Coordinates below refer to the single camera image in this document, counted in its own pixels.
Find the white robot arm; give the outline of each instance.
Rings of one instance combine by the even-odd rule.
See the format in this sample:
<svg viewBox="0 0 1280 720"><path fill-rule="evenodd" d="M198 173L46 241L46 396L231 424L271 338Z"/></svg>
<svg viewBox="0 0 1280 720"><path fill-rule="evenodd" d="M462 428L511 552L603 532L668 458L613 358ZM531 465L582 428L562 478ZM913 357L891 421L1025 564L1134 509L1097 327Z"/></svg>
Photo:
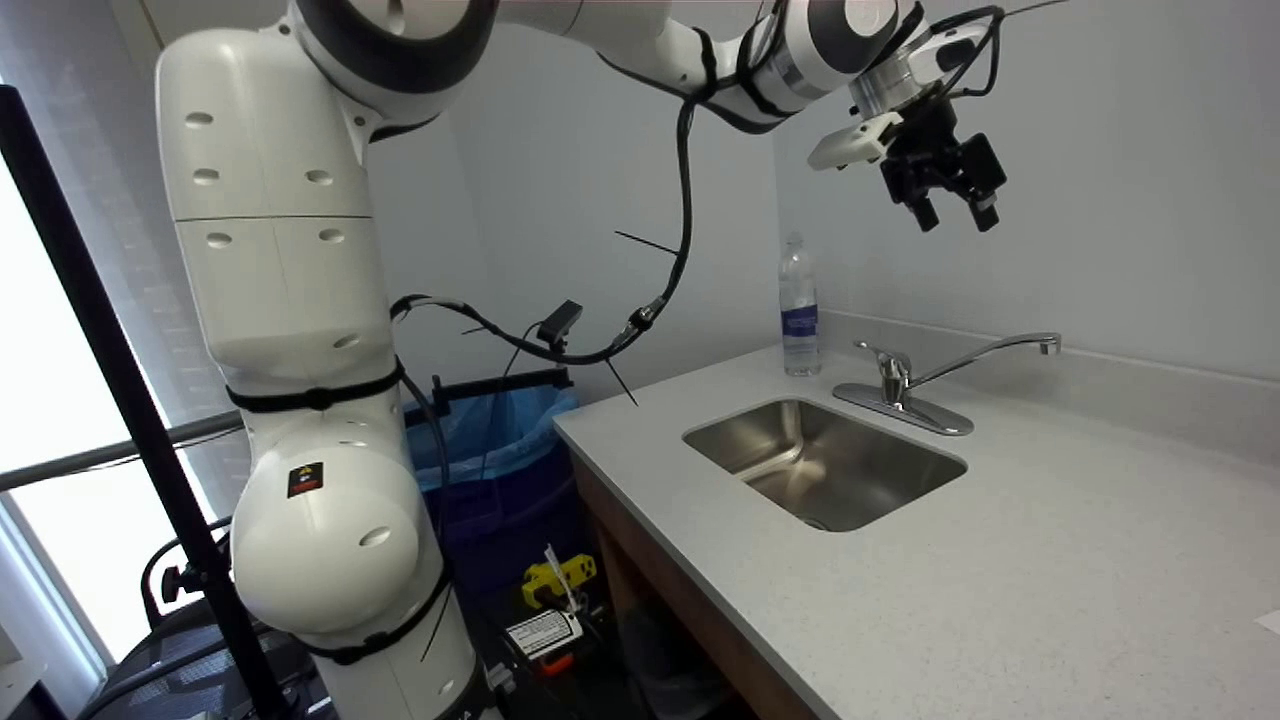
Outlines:
<svg viewBox="0 0 1280 720"><path fill-rule="evenodd" d="M477 657L404 456L366 153L437 120L498 25L574 34L618 72L770 132L855 82L866 143L956 149L915 0L782 0L736 41L668 0L293 0L265 33L198 33L157 66L160 162L198 315L254 440L231 522L244 602L311 643L339 717L465 717Z"/></svg>

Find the faucet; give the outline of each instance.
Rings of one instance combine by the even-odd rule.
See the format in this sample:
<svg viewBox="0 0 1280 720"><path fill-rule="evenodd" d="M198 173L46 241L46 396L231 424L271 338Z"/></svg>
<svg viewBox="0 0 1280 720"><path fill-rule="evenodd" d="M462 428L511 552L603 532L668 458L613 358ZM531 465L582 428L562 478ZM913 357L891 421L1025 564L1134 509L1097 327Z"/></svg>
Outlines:
<svg viewBox="0 0 1280 720"><path fill-rule="evenodd" d="M928 404L928 399L915 399L913 389L925 389L941 376L954 376L993 350L1006 350L1006 346L1040 346L1040 357L1057 357L1060 350L1060 335L1057 331L1031 331L1031 335L1006 335L1006 338L993 338L993 342L979 342L977 350L943 364L943 368L932 368L925 376L915 376L913 358L905 350L887 350L887 346L877 346L869 338L854 338L854 346L869 350L882 368L882 389L874 382L835 382L835 396L855 404L855 409L874 409L882 415L896 415L905 424L915 424L915 428L928 428L928 432L941 432L941 434L969 434L971 432L971 421L969 415L956 415L941 404Z"/></svg>

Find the stainless steel sink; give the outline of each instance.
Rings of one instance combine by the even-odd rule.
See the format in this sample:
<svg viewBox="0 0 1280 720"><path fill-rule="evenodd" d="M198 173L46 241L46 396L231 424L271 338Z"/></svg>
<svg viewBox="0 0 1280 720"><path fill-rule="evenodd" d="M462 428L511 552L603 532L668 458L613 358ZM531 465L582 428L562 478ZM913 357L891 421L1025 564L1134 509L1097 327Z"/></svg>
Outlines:
<svg viewBox="0 0 1280 720"><path fill-rule="evenodd" d="M805 399L775 399L683 445L826 532L866 528L966 474L966 465Z"/></svg>

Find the countertop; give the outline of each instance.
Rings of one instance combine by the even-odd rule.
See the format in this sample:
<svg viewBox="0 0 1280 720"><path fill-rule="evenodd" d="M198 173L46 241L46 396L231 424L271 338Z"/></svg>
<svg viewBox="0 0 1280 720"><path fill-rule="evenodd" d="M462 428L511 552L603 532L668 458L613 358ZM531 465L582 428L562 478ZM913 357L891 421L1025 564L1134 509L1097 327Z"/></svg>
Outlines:
<svg viewBox="0 0 1280 720"><path fill-rule="evenodd" d="M1280 717L1280 466L950 381L920 396L977 432L943 440L831 399L835 381L874 370L827 357L822 381L784 381L764 346L562 432L822 717ZM782 396L969 470L860 532L815 532L683 445Z"/></svg>

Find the blue bin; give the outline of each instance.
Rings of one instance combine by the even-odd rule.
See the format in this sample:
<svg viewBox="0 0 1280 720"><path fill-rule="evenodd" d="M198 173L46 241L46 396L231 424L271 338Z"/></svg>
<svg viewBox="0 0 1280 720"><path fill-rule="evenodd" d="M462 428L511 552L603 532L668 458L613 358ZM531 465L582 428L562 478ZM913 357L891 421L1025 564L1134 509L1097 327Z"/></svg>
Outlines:
<svg viewBox="0 0 1280 720"><path fill-rule="evenodd" d="M562 555L586 546L586 509L574 486L569 446L557 415L575 409L574 389L518 389L454 399L441 421L447 482L430 424L407 424L407 456L462 600L491 618L552 544Z"/></svg>

